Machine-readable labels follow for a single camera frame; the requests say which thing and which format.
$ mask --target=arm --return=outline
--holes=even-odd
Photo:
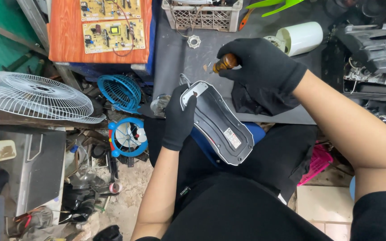
[[[293,94],[356,172],[356,200],[386,191],[386,124],[307,71]]]
[[[165,108],[162,149],[139,206],[132,241],[142,237],[162,238],[172,222],[177,191],[178,155],[185,138],[193,129],[197,101],[195,96],[191,96],[185,110],[182,110],[180,97],[186,89],[187,84],[175,88]]]
[[[224,45],[217,58],[233,53],[240,69],[219,75],[243,85],[294,94],[320,129],[351,162],[356,171],[356,200],[386,191],[386,125],[343,96],[306,66],[292,60],[264,39],[236,39]]]
[[[162,238],[172,221],[177,188],[179,151],[160,150],[150,182],[142,197],[131,240]]]

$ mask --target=white plastic basket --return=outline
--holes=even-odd
[[[238,0],[232,7],[203,7],[199,14],[197,14],[197,17],[196,13],[200,5],[171,6],[168,0],[163,0],[162,8],[165,10],[172,29],[186,30],[193,27],[195,29],[236,32],[238,30],[239,11],[242,9],[242,3],[243,0]]]

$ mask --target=white cylinder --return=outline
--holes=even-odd
[[[285,40],[288,56],[307,53],[323,41],[323,29],[317,22],[309,22],[278,30],[276,37]]]

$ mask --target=plastic crate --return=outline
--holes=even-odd
[[[242,3],[243,0],[239,0],[232,7],[203,7],[197,17],[196,12],[200,5],[171,6],[168,0],[163,0],[162,8],[165,10],[172,29],[186,30],[195,28],[236,32]]]
[[[326,151],[323,145],[316,145],[310,160],[309,172],[303,175],[297,186],[299,187],[307,183],[310,179],[328,167],[330,165],[329,162],[333,163],[333,157]]]

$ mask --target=black shirt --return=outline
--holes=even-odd
[[[162,241],[331,240],[249,179],[216,175],[190,188],[177,200]],[[354,205],[351,240],[386,240],[386,192],[367,194]]]

